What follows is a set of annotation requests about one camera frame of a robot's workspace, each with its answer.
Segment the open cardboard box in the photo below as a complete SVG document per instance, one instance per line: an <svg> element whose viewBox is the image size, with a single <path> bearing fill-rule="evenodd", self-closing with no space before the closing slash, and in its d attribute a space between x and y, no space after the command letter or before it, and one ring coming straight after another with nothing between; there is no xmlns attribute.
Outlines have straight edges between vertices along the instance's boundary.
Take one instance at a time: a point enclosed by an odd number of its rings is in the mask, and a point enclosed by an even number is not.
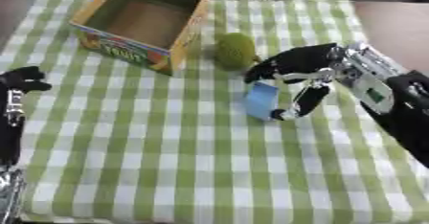
<svg viewBox="0 0 429 224"><path fill-rule="evenodd" d="M94 0L70 21L80 43L171 75L198 34L209 0Z"/></svg>

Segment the box label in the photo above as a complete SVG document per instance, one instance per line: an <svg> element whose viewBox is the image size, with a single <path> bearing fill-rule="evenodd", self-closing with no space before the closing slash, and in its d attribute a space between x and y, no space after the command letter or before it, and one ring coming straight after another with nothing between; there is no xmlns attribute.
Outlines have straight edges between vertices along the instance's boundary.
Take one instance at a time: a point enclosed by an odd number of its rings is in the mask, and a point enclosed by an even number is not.
<svg viewBox="0 0 429 224"><path fill-rule="evenodd" d="M156 71L171 73L169 55L134 46L118 37L106 37L82 31L79 31L78 35L81 44L88 49L103 52L140 66L148 66Z"/></svg>

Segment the robotic arm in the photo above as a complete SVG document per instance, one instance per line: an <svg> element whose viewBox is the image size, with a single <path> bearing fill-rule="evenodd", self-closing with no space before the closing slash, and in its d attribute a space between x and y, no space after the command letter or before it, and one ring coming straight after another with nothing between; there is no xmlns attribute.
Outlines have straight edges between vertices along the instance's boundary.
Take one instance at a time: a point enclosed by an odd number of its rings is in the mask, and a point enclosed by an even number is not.
<svg viewBox="0 0 429 224"><path fill-rule="evenodd" d="M25 67L0 75L0 224L12 223L19 212L25 188L19 160L25 117L22 98L31 91L46 91L51 85L41 81L38 67Z"/></svg>
<svg viewBox="0 0 429 224"><path fill-rule="evenodd" d="M275 120L310 113L338 81L361 101L375 121L429 168L429 78L409 72L373 47L335 43L294 48L254 66L245 82L282 78L287 84L309 80L288 109L275 109Z"/></svg>

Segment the black glove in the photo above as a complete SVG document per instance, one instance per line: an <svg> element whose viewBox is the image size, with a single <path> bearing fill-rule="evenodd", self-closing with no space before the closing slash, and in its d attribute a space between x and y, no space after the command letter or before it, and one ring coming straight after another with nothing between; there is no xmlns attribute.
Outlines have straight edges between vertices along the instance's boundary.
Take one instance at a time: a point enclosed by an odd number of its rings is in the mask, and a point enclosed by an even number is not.
<svg viewBox="0 0 429 224"><path fill-rule="evenodd" d="M38 67L24 67L0 75L0 166L16 165L20 154L20 140L24 120L18 126L11 126L5 116L8 91L20 90L24 94L31 91L46 91L51 85L41 81L45 75Z"/></svg>
<svg viewBox="0 0 429 224"><path fill-rule="evenodd" d="M276 73L280 75L290 73L314 73L321 68L329 66L332 62L332 57L328 56L328 54L330 50L336 46L336 43L329 43L298 47L282 52L252 67L249 72L247 72L244 81L249 83L260 79L273 79L273 75ZM296 83L300 81L302 81L302 79L290 80L286 83Z"/></svg>
<svg viewBox="0 0 429 224"><path fill-rule="evenodd" d="M420 88L410 91L412 83L418 83ZM429 78L413 71L388 78L387 84L395 97L391 112L379 115L366 104L362 103L362 106L384 130L429 168Z"/></svg>

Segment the green and white checkered cloth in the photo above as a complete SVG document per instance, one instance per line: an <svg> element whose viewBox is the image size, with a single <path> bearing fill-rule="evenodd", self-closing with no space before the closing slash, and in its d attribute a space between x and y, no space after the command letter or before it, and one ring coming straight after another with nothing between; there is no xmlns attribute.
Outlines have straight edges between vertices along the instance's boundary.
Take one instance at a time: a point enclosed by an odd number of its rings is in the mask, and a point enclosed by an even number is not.
<svg viewBox="0 0 429 224"><path fill-rule="evenodd" d="M348 1L211 2L173 78L79 47L67 24L87 0L35 0L0 70L40 65L54 88L27 96L20 165L33 220L177 223L416 223L429 173L333 86L296 121L247 117L242 77L216 69L220 34L253 36L262 58L365 40ZM288 103L302 88L290 85Z"/></svg>

